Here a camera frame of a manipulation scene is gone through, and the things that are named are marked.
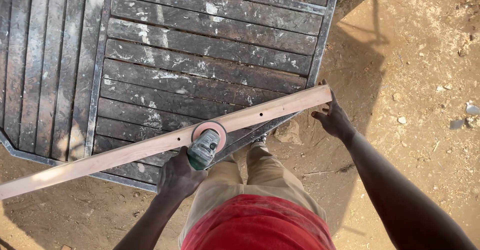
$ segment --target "pink sanding pad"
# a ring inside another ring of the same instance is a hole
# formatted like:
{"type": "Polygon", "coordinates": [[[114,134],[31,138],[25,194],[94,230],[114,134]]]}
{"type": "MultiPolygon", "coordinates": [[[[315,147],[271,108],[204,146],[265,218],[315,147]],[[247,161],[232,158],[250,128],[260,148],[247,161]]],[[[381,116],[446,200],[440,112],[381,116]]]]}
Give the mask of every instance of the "pink sanding pad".
{"type": "Polygon", "coordinates": [[[220,136],[220,142],[218,143],[216,149],[216,152],[218,153],[225,147],[225,144],[227,143],[227,131],[225,130],[223,125],[215,121],[204,121],[197,125],[197,127],[195,127],[195,129],[191,133],[191,141],[193,142],[195,139],[200,137],[203,131],[207,129],[215,130],[215,132],[217,132],[220,136]]]}

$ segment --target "dirt ground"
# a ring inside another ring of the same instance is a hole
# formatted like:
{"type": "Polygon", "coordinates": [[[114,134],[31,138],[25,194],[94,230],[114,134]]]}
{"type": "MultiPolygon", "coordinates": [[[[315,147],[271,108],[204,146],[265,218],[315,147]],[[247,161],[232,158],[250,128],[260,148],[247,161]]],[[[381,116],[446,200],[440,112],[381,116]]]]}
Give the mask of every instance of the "dirt ground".
{"type": "MultiPolygon", "coordinates": [[[[480,248],[480,127],[449,129],[450,120],[465,118],[466,102],[480,106],[480,45],[471,37],[478,12],[479,0],[342,2],[320,78],[357,129],[480,248]]],[[[274,137],[267,145],[326,210],[339,250],[393,249],[348,152],[309,117],[312,110],[295,118],[302,145],[274,137]]],[[[0,148],[1,181],[45,168],[0,148]]],[[[10,198],[0,209],[0,249],[111,249],[152,199],[93,178],[10,198]]],[[[192,200],[182,203],[156,249],[177,249],[192,200]]]]}

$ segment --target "orbital sander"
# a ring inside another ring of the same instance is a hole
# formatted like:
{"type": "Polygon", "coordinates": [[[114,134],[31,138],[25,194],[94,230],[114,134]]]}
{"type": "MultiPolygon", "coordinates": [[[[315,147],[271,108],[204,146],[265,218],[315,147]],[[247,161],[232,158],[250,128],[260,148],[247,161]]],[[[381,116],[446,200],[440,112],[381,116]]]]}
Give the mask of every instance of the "orbital sander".
{"type": "Polygon", "coordinates": [[[196,169],[207,169],[215,154],[227,143],[227,131],[216,121],[204,121],[191,133],[191,145],[187,150],[188,161],[196,169]]]}

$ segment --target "pebble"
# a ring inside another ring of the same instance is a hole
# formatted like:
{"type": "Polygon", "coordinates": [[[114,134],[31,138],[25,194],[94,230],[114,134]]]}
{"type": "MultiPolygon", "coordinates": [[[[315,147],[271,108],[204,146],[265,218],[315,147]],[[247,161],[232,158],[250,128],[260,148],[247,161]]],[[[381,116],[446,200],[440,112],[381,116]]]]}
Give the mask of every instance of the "pebble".
{"type": "Polygon", "coordinates": [[[402,116],[402,117],[398,118],[398,122],[399,122],[400,124],[403,124],[403,125],[404,125],[404,124],[407,123],[407,119],[406,119],[404,116],[402,116]]]}
{"type": "Polygon", "coordinates": [[[400,100],[401,96],[400,96],[399,93],[396,93],[396,94],[392,95],[392,98],[393,98],[393,101],[398,101],[398,100],[400,100]]]}

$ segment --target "workbench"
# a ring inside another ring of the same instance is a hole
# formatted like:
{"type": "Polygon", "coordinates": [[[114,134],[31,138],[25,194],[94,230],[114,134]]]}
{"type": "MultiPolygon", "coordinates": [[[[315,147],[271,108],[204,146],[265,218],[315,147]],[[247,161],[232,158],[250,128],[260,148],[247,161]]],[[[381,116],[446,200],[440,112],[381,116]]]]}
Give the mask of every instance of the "workbench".
{"type": "MultiPolygon", "coordinates": [[[[336,0],[2,0],[0,141],[61,165],[315,85],[336,0]]],[[[294,114],[232,132],[219,161],[294,114]]],[[[91,176],[155,191],[177,149],[91,176]]]]}

